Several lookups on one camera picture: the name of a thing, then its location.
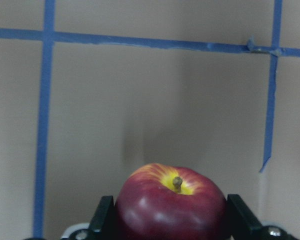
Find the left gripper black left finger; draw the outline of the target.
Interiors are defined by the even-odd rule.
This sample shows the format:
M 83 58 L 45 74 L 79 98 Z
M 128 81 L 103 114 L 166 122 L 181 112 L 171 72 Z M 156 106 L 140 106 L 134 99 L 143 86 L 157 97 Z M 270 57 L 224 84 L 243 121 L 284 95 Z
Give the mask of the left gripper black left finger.
M 115 207 L 111 195 L 102 196 L 88 225 L 89 240 L 111 240 L 115 236 Z

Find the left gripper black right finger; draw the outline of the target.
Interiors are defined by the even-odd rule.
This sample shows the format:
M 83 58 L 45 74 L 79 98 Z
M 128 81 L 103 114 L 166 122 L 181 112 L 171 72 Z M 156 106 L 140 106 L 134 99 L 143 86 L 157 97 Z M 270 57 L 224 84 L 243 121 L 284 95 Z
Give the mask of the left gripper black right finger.
M 265 226 L 238 194 L 228 194 L 226 227 L 234 240 L 269 240 Z

